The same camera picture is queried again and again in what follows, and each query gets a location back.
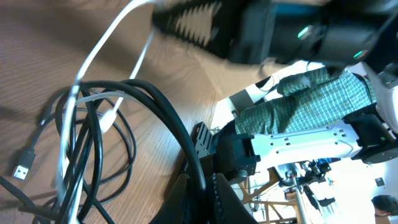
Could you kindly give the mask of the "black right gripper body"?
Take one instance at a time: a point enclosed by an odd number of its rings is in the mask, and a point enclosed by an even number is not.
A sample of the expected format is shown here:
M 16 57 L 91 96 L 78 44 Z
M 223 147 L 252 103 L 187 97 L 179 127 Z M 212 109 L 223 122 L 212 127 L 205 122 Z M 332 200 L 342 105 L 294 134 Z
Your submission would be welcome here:
M 245 5 L 243 0 L 182 1 L 155 11 L 152 22 L 164 35 L 227 58 Z

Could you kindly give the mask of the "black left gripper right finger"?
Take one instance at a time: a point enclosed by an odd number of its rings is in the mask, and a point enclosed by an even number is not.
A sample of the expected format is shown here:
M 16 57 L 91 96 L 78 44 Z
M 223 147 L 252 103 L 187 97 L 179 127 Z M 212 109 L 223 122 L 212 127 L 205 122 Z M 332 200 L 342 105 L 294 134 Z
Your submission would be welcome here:
M 258 224 L 245 209 L 223 174 L 213 174 L 211 184 L 211 223 Z

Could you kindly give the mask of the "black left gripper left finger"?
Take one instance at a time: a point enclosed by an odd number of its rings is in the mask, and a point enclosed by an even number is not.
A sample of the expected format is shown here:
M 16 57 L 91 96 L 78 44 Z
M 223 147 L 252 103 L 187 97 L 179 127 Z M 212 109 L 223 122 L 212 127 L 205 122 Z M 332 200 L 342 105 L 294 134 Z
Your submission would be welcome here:
M 189 176 L 180 174 L 150 224 L 182 224 L 189 195 Z

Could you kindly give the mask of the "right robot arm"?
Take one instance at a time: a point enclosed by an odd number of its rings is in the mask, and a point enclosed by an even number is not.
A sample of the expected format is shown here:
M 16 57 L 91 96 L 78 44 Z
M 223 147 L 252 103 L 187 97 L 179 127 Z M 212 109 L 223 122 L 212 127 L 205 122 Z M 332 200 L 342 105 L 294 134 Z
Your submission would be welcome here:
M 272 1 L 190 1 L 157 11 L 152 22 L 172 35 L 232 63 L 258 65 L 267 57 L 287 64 L 296 59 L 323 62 L 340 70 L 365 62 L 379 100 L 379 116 L 397 127 L 396 1 L 333 1 L 310 6 Z M 365 143 L 366 116 L 287 134 L 229 134 L 201 157 L 205 175 L 222 173 L 232 183 L 259 168 L 324 157 L 361 159 L 397 149 L 389 141 Z

